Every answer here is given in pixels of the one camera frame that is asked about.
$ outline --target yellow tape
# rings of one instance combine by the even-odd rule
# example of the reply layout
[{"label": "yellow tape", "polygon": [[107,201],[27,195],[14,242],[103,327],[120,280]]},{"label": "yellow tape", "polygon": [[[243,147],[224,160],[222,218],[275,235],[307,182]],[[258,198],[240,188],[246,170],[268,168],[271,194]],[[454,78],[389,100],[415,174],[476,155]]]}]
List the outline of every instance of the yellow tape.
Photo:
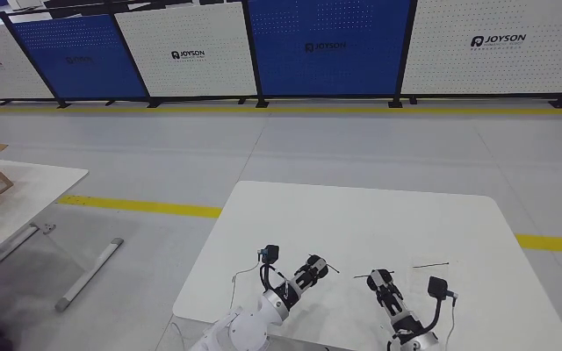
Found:
[{"label": "yellow tape", "polygon": [[102,197],[80,197],[65,196],[62,197],[59,204],[74,204],[78,206],[101,207],[123,211],[141,211],[174,214],[178,216],[193,216],[218,218],[221,208],[196,206],[192,204],[165,204],[153,203],[145,201],[123,200],[118,198],[102,198]]},{"label": "yellow tape", "polygon": [[[101,207],[113,210],[166,213],[178,216],[218,218],[222,211],[219,207],[196,206],[193,204],[166,204],[146,201],[123,200],[118,198],[65,196],[59,204]],[[562,237],[516,234],[519,245],[523,248],[547,251],[562,251]]]},{"label": "yellow tape", "polygon": [[0,113],[13,112],[53,112],[53,113],[178,113],[178,112],[218,112],[218,113],[399,113],[399,114],[465,114],[465,115],[559,115],[562,109],[462,109],[462,108],[405,108],[389,109],[382,107],[275,107],[257,109],[255,107],[192,106],[192,107],[74,107],[55,109],[54,107],[2,107]]},{"label": "yellow tape", "polygon": [[523,248],[535,250],[562,251],[562,238],[553,236],[539,236],[528,234],[516,234],[519,245]]}]

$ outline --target concrete floor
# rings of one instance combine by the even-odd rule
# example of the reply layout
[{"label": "concrete floor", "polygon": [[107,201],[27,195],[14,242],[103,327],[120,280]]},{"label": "concrete floor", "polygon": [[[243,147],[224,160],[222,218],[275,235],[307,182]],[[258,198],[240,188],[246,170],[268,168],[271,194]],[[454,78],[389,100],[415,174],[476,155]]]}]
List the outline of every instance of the concrete floor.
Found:
[{"label": "concrete floor", "polygon": [[[270,107],[279,105],[327,106]],[[551,108],[528,100],[419,106]],[[221,207],[239,180],[487,195],[514,233],[562,236],[559,114],[21,113],[3,107],[0,143],[9,144],[0,153],[5,160],[89,169],[72,190],[77,195]],[[43,217],[58,225],[54,240],[78,264],[39,235],[0,264],[0,323],[18,350],[182,349],[169,327],[171,309],[213,219],[63,204]],[[54,312],[80,266],[90,266],[116,236],[125,245],[67,311]],[[524,251],[562,315],[562,253]]]}]

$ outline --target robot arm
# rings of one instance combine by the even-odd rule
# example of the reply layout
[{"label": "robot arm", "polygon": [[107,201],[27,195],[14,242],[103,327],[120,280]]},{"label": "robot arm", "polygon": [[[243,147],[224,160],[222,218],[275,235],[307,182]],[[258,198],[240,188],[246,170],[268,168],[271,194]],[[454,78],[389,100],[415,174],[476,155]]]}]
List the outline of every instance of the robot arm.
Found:
[{"label": "robot arm", "polygon": [[[262,256],[260,277],[265,292],[260,296],[257,311],[248,312],[238,307],[205,330],[203,337],[190,351],[264,351],[269,346],[268,325],[281,326],[302,294],[328,273],[326,261],[311,255],[292,280],[288,281],[271,266],[278,258],[278,250],[279,247],[268,245],[258,252]],[[270,284],[270,270],[284,279],[275,288]]]},{"label": "robot arm", "polygon": [[436,314],[433,321],[426,327],[417,316],[409,311],[404,304],[404,298],[396,285],[393,277],[386,269],[376,269],[367,278],[367,285],[377,294],[377,301],[390,318],[395,335],[393,338],[400,340],[401,351],[427,350],[439,343],[436,335],[431,330],[437,325],[441,302],[447,297],[453,297],[453,305],[458,295],[447,290],[447,282],[434,276],[429,279],[428,294],[437,300]]}]

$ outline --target cardboard box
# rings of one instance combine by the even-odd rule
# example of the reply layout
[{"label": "cardboard box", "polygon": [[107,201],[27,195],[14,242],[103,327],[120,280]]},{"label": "cardboard box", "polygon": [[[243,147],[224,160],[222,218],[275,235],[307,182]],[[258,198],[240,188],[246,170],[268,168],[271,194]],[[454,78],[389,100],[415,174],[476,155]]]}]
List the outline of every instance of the cardboard box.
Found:
[{"label": "cardboard box", "polygon": [[7,191],[7,189],[11,188],[14,183],[10,182],[7,176],[4,173],[0,172],[0,194]]}]

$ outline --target white table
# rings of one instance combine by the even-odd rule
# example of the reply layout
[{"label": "white table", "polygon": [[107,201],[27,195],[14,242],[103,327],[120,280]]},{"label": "white table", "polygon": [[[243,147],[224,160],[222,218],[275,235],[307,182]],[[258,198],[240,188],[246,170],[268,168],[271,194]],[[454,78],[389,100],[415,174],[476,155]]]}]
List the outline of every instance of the white table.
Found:
[{"label": "white table", "polygon": [[[489,197],[314,185],[240,182],[217,220],[176,303],[182,319],[213,322],[230,305],[232,275],[256,250],[280,246],[275,267],[292,276],[308,254],[331,271],[270,333],[349,350],[385,350],[390,324],[364,278],[395,270],[405,302],[426,326],[435,299],[420,276],[441,273],[459,294],[449,350],[560,350],[562,322],[496,203]],[[413,269],[424,262],[450,265]],[[234,306],[255,309],[257,270],[238,277]],[[451,326],[443,302],[436,332]]]},{"label": "white table", "polygon": [[[49,234],[54,229],[53,225],[37,226],[33,221],[88,175],[88,171],[4,160],[0,160],[0,170],[14,183],[13,187],[0,195],[1,261],[39,229],[44,234]],[[59,300],[55,306],[57,311],[64,311],[68,307],[122,242],[119,238],[112,241],[97,259],[93,269],[86,271]]]}]

